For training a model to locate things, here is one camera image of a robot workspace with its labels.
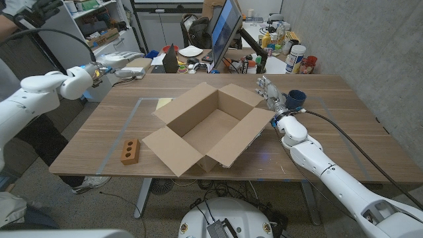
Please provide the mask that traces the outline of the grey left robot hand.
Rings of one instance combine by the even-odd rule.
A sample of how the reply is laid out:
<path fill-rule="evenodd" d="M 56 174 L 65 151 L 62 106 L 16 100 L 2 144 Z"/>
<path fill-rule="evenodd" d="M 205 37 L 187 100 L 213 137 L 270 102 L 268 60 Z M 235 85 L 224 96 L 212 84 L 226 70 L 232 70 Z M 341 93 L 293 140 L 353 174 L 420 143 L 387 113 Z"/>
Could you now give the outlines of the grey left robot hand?
<path fill-rule="evenodd" d="M 125 69 L 127 64 L 136 60 L 138 58 L 142 58 L 144 56 L 143 53 L 138 52 L 114 52 L 109 54 L 103 54 L 96 59 L 96 63 L 101 67 L 105 68 L 107 73 L 114 74 L 115 77 L 119 78 L 120 81 L 113 84 L 115 85 L 129 83 L 135 79 L 142 79 L 145 75 L 145 70 L 140 69 L 138 71 L 134 71 L 132 69 Z"/>

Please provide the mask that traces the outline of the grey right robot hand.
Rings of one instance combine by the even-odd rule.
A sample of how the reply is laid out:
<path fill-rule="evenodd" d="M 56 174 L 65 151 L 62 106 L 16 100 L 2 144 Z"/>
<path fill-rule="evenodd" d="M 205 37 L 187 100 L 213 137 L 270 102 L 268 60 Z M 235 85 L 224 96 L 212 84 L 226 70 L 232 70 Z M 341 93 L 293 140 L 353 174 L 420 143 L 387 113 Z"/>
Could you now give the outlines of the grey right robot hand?
<path fill-rule="evenodd" d="M 265 75 L 259 77 L 256 84 L 258 85 L 258 88 L 255 89 L 255 91 L 264 98 L 269 110 L 274 112 L 285 112 L 288 110 L 286 107 L 285 96 L 283 96 L 275 84 L 273 84 L 273 82 L 271 82 L 271 80 L 269 80 Z"/>

